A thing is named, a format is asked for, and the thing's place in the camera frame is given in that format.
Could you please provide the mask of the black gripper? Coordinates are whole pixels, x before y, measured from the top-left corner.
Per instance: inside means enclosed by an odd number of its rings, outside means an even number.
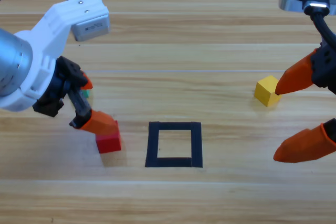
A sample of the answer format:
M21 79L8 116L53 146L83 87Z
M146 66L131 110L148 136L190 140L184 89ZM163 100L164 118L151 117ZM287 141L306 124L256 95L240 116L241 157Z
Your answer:
M92 110L82 90L92 89L92 82L78 64L60 56L55 71L44 94L35 102L35 112L55 117L64 106L63 98L68 95L75 107L75 118L69 123L75 129L99 135L110 135L118 131L117 122L109 114Z
M275 93L293 93L315 84L335 94L335 50L327 43L296 62L280 78ZM335 152L335 142L329 138L324 125L304 129L282 142L274 160L283 163L313 161Z

